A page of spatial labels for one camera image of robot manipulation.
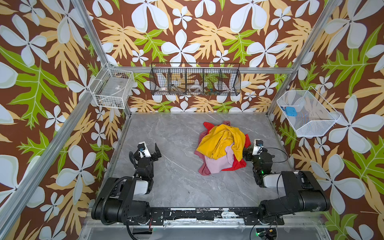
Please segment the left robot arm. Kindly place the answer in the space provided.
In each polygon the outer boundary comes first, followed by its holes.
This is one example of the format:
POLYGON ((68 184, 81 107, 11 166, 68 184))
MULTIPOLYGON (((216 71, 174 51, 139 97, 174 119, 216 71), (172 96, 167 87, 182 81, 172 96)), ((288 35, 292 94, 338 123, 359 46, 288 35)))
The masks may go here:
POLYGON ((135 201, 134 196, 147 195, 151 192, 154 185, 154 162, 161 157, 157 145, 155 152, 150 153, 146 143, 140 142, 134 153, 129 152, 134 174, 120 178, 110 177, 106 180, 92 207, 92 219, 100 220, 103 225, 147 224, 151 219, 150 204, 135 201))

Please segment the yellow cloth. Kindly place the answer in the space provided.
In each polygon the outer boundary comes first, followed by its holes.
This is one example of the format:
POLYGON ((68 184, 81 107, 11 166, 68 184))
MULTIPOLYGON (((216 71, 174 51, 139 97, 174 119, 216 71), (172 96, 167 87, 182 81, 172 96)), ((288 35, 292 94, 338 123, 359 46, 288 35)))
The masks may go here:
POLYGON ((197 147, 197 151, 217 160, 225 155, 226 147, 232 146, 234 156, 239 162, 243 158, 245 143, 246 136, 239 128, 221 124, 213 127, 202 139, 197 147))

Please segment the light pink cloth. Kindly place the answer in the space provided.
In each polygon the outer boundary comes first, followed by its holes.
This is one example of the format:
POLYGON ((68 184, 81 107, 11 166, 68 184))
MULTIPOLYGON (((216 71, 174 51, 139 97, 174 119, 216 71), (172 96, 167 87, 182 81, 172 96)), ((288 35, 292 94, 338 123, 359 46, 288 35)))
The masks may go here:
POLYGON ((202 176, 209 176, 211 174, 233 170, 235 156, 232 146, 226 147, 225 155, 217 160, 209 158, 198 151, 195 151, 195 155, 203 160, 203 164, 198 170, 202 176))

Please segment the red cloth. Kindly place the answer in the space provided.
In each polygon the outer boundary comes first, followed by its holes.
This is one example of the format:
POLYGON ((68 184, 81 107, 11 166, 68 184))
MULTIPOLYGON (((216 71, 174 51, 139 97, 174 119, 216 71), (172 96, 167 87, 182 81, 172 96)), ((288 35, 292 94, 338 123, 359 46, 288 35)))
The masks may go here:
POLYGON ((199 136, 195 151, 203 160, 199 173, 203 176, 246 167, 243 150, 251 145, 248 135, 231 126, 229 121, 220 125, 204 122, 206 130, 199 136))

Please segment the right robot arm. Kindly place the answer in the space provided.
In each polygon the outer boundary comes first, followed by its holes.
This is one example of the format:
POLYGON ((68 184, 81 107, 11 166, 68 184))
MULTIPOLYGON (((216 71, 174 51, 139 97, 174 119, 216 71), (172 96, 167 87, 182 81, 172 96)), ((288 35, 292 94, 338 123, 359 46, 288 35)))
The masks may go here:
POLYGON ((276 221, 283 215, 301 212, 325 212, 331 207, 330 198, 310 171, 282 171, 272 173, 274 155, 266 148, 243 150, 243 157, 253 165, 256 184, 277 191, 277 198, 263 200, 258 207, 258 220, 262 224, 276 221))

